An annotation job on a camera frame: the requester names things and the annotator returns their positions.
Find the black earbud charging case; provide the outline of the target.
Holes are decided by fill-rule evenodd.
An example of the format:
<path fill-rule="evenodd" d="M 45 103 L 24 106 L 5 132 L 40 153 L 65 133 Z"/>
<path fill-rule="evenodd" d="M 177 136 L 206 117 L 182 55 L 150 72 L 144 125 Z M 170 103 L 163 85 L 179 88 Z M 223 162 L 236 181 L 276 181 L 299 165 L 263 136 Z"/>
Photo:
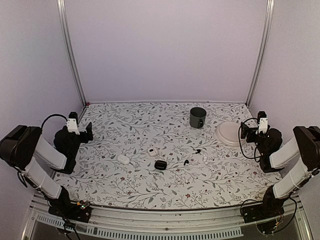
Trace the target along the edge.
<path fill-rule="evenodd" d="M 165 170 L 167 168 L 167 162 L 166 161 L 163 161 L 163 160 L 157 160 L 155 163 L 154 163 L 154 168 L 157 169 L 157 170 Z"/>

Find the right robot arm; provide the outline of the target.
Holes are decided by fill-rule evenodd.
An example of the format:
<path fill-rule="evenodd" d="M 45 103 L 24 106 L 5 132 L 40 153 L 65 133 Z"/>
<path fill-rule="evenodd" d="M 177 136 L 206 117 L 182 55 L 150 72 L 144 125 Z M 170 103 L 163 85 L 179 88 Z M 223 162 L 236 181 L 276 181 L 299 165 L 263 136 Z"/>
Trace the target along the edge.
<path fill-rule="evenodd" d="M 275 200 L 287 199 L 296 190 L 320 172 L 320 128 L 318 126 L 295 126 L 293 137 L 283 144 L 282 133 L 271 128 L 262 119 L 257 120 L 257 127 L 250 127 L 249 118 L 240 123 L 238 141 L 246 140 L 254 144 L 253 156 L 246 156 L 239 144 L 242 155 L 259 163 L 264 173 L 284 170 L 292 161 L 295 164 L 277 183 L 266 190 L 258 213 L 262 218 L 269 218 L 278 210 Z"/>

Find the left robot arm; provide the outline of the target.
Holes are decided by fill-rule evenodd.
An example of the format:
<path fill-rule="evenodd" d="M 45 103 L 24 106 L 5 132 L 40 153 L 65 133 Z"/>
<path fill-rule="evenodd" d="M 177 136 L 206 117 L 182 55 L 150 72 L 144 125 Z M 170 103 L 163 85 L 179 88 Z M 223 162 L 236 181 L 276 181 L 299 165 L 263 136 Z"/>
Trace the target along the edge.
<path fill-rule="evenodd" d="M 76 156 L 81 144 L 93 140 L 92 123 L 85 131 L 64 126 L 54 136 L 51 145 L 38 126 L 18 125 L 0 141 L 0 158 L 16 169 L 37 190 L 53 200 L 60 197 L 62 187 L 56 183 L 37 162 L 42 159 L 56 172 L 70 175 L 76 165 Z"/>

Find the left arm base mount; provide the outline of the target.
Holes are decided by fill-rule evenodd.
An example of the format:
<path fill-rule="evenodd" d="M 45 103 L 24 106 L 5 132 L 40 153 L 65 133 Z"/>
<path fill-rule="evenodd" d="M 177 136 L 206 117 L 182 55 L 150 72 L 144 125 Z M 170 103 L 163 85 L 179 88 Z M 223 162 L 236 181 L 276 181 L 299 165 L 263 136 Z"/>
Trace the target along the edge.
<path fill-rule="evenodd" d="M 49 202 L 48 212 L 52 215 L 62 217 L 66 220 L 74 220 L 88 223 L 91 217 L 92 208 L 90 201 L 79 200 L 72 202 L 69 192 L 62 186 L 58 198 L 46 196 Z"/>

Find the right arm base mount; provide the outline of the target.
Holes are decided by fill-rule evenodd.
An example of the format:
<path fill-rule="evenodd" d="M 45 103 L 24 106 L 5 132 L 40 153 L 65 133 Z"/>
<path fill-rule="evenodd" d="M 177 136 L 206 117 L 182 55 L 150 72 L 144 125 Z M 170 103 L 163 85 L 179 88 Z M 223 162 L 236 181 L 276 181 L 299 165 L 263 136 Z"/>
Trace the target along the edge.
<path fill-rule="evenodd" d="M 276 198 L 273 186 L 270 186 L 264 193 L 262 202 L 256 205 L 242 205 L 240 207 L 240 214 L 245 223 L 280 216 L 284 213 L 283 205 L 287 199 L 288 198 Z"/>

